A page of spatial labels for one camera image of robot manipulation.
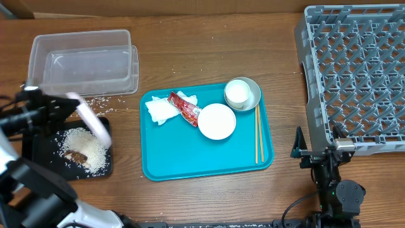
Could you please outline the large white plate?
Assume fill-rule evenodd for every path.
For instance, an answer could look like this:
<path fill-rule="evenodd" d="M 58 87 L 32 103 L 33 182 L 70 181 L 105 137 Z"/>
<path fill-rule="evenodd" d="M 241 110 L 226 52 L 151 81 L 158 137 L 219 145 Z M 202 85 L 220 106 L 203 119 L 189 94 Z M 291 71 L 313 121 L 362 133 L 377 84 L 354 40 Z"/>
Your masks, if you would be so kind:
<path fill-rule="evenodd" d="M 87 102 L 76 92 L 68 92 L 66 96 L 69 99 L 79 101 L 79 105 L 76 108 L 77 113 L 104 147 L 109 149 L 112 145 L 111 136 L 100 119 L 88 106 Z"/>

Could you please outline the white cup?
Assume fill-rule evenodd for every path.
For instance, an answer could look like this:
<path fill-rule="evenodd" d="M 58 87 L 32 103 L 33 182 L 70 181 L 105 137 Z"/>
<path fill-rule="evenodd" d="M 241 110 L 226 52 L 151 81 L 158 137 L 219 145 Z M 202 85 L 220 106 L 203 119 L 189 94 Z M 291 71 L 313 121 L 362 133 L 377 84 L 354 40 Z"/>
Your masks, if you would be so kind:
<path fill-rule="evenodd" d="M 249 99 L 250 87 L 243 80 L 231 80 L 225 86 L 225 99 L 233 108 L 241 109 Z"/>

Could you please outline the small white plate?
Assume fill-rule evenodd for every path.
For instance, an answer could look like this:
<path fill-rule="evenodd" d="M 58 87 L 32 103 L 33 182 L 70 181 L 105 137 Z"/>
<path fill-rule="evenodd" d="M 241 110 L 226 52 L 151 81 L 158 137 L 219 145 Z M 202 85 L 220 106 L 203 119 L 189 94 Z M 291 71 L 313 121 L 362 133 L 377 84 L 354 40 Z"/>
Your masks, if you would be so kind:
<path fill-rule="evenodd" d="M 235 113 L 224 104 L 213 103 L 204 107 L 197 119 L 200 132 L 212 140 L 230 136 L 236 128 Z"/>

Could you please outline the red sauce packet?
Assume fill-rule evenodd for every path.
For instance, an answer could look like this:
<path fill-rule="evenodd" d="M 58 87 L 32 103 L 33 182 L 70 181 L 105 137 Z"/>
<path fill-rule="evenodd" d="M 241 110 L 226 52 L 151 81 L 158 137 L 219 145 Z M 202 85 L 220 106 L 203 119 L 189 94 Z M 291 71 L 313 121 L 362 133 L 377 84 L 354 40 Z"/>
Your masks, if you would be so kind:
<path fill-rule="evenodd" d="M 200 107 L 184 100 L 178 94 L 171 92 L 168 102 L 171 103 L 192 126 L 197 127 L 197 119 L 201 112 Z"/>

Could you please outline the white napkin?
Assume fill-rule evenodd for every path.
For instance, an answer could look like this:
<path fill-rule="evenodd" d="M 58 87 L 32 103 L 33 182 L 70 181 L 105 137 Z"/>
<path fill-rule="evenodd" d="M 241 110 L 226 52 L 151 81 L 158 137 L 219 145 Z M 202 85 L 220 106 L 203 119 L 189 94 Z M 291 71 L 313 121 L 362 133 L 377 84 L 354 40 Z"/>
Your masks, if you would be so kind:
<path fill-rule="evenodd" d="M 177 96 L 184 101 L 194 105 L 190 113 L 196 114 L 198 117 L 201 112 L 200 107 L 197 106 L 197 96 L 186 96 L 182 91 L 177 92 Z M 146 107 L 151 115 L 152 121 L 157 122 L 158 125 L 163 125 L 168 119 L 177 115 L 184 117 L 185 112 L 181 112 L 175 105 L 169 102 L 168 98 L 152 97 L 151 101 L 146 102 Z"/>

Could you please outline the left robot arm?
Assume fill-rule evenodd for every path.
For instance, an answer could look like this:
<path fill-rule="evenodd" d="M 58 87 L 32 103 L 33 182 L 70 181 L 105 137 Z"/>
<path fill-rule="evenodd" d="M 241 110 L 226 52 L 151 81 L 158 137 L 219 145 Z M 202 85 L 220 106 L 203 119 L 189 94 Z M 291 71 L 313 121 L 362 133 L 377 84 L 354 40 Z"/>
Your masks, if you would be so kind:
<path fill-rule="evenodd" d="M 111 136 L 100 119 L 75 92 L 49 96 L 23 86 L 1 107 L 1 225 L 4 227 L 131 227 L 138 223 L 112 210 L 78 199 L 60 175 L 21 157 L 11 145 L 19 134 L 58 130 L 74 111 L 106 146 Z"/>

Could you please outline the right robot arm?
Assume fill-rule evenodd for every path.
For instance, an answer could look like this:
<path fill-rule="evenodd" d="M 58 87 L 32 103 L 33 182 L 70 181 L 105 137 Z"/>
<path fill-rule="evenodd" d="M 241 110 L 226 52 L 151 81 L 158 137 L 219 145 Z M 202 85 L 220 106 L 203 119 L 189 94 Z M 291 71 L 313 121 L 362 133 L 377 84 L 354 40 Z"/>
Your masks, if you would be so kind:
<path fill-rule="evenodd" d="M 300 127 L 290 156 L 301 160 L 300 167 L 311 170 L 316 191 L 289 205 L 281 218 L 282 227 L 360 227 L 355 216 L 365 198 L 365 188 L 353 180 L 341 179 L 339 167 L 351 161 L 356 147 L 339 128 L 333 128 L 333 144 L 322 151 L 309 151 Z M 320 210 L 298 222 L 285 219 L 291 208 L 317 195 Z"/>

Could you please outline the grey dishwasher rack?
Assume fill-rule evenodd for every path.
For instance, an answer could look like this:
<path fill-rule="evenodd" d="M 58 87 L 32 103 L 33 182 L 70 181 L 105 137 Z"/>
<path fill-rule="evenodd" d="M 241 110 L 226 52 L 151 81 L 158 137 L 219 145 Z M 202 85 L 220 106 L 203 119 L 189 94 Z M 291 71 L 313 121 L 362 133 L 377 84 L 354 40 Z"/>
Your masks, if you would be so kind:
<path fill-rule="evenodd" d="M 356 155 L 404 151 L 404 5 L 314 5 L 294 30 L 311 146 L 338 127 Z"/>

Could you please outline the black rectangular tray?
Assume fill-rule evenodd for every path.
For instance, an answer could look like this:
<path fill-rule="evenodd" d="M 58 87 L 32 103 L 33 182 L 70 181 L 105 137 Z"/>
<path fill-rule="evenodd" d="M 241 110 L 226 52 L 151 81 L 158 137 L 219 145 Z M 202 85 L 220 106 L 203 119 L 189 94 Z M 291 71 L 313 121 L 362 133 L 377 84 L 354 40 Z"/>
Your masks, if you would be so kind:
<path fill-rule="evenodd" d="M 105 155 L 102 156 L 106 163 L 94 174 L 92 174 L 89 169 L 63 156 L 65 153 L 63 141 L 66 138 L 66 133 L 69 130 L 77 130 L 79 128 L 89 131 L 89 128 L 83 121 L 77 120 L 64 123 L 57 133 L 49 136 L 24 135 L 22 141 L 22 156 L 62 176 L 68 181 L 111 175 L 113 172 L 111 149 L 107 149 Z"/>

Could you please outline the right wooden chopstick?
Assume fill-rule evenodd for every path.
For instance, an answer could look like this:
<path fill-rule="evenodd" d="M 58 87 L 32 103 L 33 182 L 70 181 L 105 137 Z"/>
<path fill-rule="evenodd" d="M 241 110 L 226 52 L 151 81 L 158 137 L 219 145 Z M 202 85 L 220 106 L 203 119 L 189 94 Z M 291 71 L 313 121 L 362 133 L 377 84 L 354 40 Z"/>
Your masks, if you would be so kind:
<path fill-rule="evenodd" d="M 262 125 L 261 125 L 261 112 L 259 105 L 256 106 L 256 126 L 257 126 L 257 149 L 256 154 L 260 151 L 261 162 L 265 162 L 264 148 L 263 148 L 263 134 L 262 134 Z"/>

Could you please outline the wooden chopstick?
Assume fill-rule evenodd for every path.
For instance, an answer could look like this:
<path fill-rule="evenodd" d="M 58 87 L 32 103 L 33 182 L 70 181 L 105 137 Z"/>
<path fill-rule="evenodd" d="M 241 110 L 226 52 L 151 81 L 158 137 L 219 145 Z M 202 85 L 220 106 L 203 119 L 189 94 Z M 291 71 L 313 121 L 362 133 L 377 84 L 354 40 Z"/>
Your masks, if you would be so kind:
<path fill-rule="evenodd" d="M 258 164 L 258 107 L 254 109 L 255 164 Z"/>
<path fill-rule="evenodd" d="M 263 134 L 262 134 L 262 125 L 261 125 L 261 112 L 259 105 L 256 106 L 256 126 L 257 126 L 257 149 L 256 154 L 260 151 L 261 162 L 265 162 L 264 148 L 263 148 Z"/>

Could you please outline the pile of white rice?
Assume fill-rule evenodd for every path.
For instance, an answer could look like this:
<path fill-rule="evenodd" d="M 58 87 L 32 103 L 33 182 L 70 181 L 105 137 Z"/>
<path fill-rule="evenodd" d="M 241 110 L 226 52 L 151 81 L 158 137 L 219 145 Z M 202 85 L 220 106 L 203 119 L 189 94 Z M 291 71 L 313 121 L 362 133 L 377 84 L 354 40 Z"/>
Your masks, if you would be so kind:
<path fill-rule="evenodd" d="M 87 157 L 87 162 L 79 165 L 87 176 L 99 176 L 106 172 L 109 165 L 107 161 L 108 149 L 97 139 L 97 137 L 89 130 L 83 127 L 68 129 L 63 132 L 58 132 L 61 136 L 58 142 L 58 155 L 65 159 L 65 165 L 69 167 L 68 162 L 73 162 L 66 159 L 63 154 L 69 150 L 82 153 Z"/>

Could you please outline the left wooden chopstick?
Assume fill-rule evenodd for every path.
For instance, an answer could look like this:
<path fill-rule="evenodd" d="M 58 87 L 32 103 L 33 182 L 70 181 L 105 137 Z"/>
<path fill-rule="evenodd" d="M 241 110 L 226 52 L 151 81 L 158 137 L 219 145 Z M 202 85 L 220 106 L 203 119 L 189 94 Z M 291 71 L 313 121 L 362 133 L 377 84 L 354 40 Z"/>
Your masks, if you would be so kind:
<path fill-rule="evenodd" d="M 258 164 L 258 107 L 254 109 L 255 164 Z"/>

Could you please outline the brown food scrap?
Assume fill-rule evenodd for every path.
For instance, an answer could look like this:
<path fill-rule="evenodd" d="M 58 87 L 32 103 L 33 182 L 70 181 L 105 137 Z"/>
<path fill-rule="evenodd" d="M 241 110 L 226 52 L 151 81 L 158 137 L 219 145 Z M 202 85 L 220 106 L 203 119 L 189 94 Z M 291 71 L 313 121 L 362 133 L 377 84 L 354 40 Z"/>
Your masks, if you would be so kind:
<path fill-rule="evenodd" d="M 64 153 L 63 156 L 68 160 L 78 163 L 79 165 L 87 162 L 87 157 L 82 153 L 76 151 L 69 150 L 66 153 Z"/>

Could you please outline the teal plastic serving tray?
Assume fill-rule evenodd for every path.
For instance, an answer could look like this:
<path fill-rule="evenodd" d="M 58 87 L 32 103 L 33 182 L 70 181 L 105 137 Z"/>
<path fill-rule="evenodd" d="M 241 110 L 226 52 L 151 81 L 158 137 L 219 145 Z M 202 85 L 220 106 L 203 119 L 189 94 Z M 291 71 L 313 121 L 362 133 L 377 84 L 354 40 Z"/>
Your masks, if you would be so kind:
<path fill-rule="evenodd" d="M 268 168 L 275 152 L 264 100 L 260 100 L 265 162 L 255 164 L 254 111 L 237 112 L 236 128 L 230 137 L 215 141 L 203 136 L 181 115 L 163 125 L 152 121 L 146 102 L 167 98 L 171 89 L 148 91 L 139 103 L 142 170 L 152 181 L 168 181 L 233 174 Z"/>

